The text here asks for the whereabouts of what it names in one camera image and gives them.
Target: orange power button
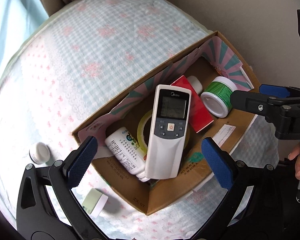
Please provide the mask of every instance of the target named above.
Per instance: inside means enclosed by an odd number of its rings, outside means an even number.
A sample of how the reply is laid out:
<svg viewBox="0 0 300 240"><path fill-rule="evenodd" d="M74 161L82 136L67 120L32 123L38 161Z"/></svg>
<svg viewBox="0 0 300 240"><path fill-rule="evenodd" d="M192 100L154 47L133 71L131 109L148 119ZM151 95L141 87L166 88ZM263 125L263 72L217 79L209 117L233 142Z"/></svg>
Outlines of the orange power button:
<svg viewBox="0 0 300 240"><path fill-rule="evenodd" d="M173 131L174 130L174 123L168 123L168 131Z"/></svg>

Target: remote control display screen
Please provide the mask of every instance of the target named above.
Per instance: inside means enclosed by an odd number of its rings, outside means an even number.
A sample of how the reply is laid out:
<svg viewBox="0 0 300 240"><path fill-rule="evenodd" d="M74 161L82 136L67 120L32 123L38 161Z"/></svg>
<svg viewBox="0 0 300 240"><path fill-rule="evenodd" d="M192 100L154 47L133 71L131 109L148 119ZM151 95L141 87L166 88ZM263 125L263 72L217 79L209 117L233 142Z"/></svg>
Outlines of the remote control display screen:
<svg viewBox="0 0 300 240"><path fill-rule="evenodd" d="M183 119L185 117L185 109L186 100L163 96L160 116Z"/></svg>

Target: human hand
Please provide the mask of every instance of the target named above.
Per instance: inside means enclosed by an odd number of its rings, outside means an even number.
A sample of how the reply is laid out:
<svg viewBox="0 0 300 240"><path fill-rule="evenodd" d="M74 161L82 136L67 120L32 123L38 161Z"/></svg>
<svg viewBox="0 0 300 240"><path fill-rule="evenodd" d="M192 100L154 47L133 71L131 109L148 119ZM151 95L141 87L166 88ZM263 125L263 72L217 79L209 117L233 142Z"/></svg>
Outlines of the human hand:
<svg viewBox="0 0 300 240"><path fill-rule="evenodd" d="M288 155L289 160L293 160L295 157L297 157L295 169L296 169L296 178L300 180L300 143L298 143L294 149L291 151L291 153Z"/></svg>

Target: bed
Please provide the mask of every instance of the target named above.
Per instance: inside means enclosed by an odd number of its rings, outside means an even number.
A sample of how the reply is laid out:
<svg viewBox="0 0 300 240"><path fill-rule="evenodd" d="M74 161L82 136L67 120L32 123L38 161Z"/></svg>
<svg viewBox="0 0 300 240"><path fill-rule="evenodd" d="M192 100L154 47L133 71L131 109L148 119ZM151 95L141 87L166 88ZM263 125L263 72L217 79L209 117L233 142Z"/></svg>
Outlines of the bed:
<svg viewBox="0 0 300 240"><path fill-rule="evenodd" d="M64 160L78 147L71 131L82 121L129 83L209 33L165 0L75 0L45 21L12 57L0 81L0 210L9 222L15 226L31 144L49 146L48 165ZM109 71L115 73L111 78ZM232 157L249 166L276 166L273 134L264 118L255 117ZM211 176L201 188L146 216L125 203L90 166L73 189L80 203L92 187L109 196L101 214L92 219L109 237L122 239L187 239L226 193ZM52 189L48 191L59 218L67 223Z"/></svg>

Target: white label on box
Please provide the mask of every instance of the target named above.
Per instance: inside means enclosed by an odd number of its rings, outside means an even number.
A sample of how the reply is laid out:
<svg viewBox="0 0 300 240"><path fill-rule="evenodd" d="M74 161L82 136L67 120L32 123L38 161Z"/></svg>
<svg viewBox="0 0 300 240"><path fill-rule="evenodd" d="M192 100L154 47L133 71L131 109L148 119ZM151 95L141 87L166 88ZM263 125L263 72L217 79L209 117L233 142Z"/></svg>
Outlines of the white label on box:
<svg viewBox="0 0 300 240"><path fill-rule="evenodd" d="M235 126L224 124L221 129L213 136L213 140L219 147L223 145L223 143L229 138L229 136L234 131Z"/></svg>

